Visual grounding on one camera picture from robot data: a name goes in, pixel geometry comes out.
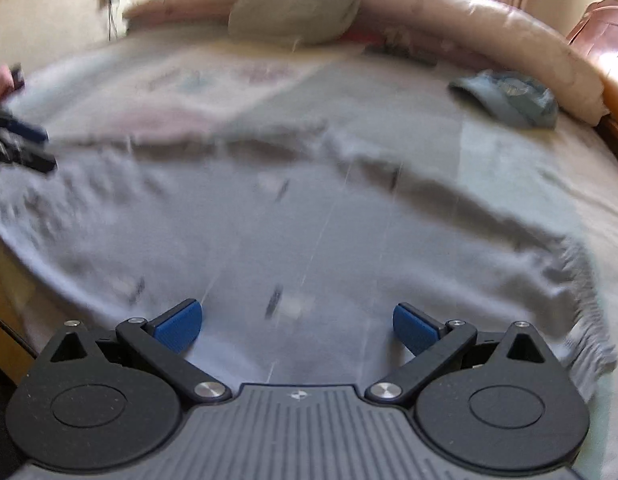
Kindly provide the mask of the grey striped pants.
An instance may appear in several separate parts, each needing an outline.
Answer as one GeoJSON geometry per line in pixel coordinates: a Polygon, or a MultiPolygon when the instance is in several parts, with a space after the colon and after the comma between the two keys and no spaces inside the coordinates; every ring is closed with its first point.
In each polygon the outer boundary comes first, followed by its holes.
{"type": "Polygon", "coordinates": [[[191,360],[232,386],[365,386],[405,359],[408,302],[481,330],[523,320],[583,396],[617,358],[588,252],[396,154],[323,131],[62,146],[0,171],[0,237],[100,326],[198,299],[191,360]]]}

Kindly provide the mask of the dark folded garment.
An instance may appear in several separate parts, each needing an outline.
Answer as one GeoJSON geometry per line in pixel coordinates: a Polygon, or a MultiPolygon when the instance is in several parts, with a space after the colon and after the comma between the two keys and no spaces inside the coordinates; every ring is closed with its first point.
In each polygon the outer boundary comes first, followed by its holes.
{"type": "Polygon", "coordinates": [[[24,86],[24,72],[20,63],[10,66],[10,76],[12,77],[13,91],[18,91],[24,86]]]}

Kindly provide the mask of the blue baseball cap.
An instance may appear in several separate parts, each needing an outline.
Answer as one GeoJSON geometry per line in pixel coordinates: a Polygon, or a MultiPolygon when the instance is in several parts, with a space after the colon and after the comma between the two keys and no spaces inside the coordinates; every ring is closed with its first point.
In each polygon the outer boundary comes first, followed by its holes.
{"type": "Polygon", "coordinates": [[[518,129],[554,129],[559,104],[537,79],[516,72],[483,70],[450,81],[448,88],[470,96],[493,118],[518,129]]]}

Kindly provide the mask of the grey cat face cushion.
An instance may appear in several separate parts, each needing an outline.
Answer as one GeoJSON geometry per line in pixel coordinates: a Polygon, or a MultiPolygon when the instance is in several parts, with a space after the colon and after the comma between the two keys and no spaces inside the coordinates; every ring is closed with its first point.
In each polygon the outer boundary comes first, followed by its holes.
{"type": "Polygon", "coordinates": [[[236,0],[228,31],[290,48],[315,46],[341,38],[359,9],[360,0],[236,0]]]}

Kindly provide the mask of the black phone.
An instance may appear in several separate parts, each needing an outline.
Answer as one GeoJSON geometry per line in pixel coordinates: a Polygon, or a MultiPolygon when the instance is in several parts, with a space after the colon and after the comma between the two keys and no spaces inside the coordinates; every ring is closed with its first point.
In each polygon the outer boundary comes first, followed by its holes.
{"type": "Polygon", "coordinates": [[[369,44],[364,48],[364,53],[401,58],[425,67],[436,67],[438,64],[438,58],[434,54],[419,49],[413,51],[409,47],[394,46],[394,44],[369,44]]]}

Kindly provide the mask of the pink folded quilt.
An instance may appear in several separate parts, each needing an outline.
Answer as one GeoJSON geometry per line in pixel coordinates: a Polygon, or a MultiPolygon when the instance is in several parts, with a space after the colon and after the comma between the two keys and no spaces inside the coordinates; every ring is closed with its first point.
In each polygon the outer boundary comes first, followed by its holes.
{"type": "MultiPolygon", "coordinates": [[[[237,0],[144,0],[123,12],[145,24],[221,20],[237,0]]],[[[494,0],[361,0],[358,22],[449,40],[548,87],[559,106],[595,126],[609,113],[598,72],[558,32],[494,0]]]]}

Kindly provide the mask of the wooden headboard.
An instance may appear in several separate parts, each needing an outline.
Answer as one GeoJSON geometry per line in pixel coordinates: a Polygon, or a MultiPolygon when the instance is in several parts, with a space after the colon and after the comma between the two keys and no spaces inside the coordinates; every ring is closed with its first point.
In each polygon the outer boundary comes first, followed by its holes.
{"type": "Polygon", "coordinates": [[[602,79],[603,101],[610,112],[596,130],[618,160],[618,0],[590,3],[567,41],[602,79]]]}

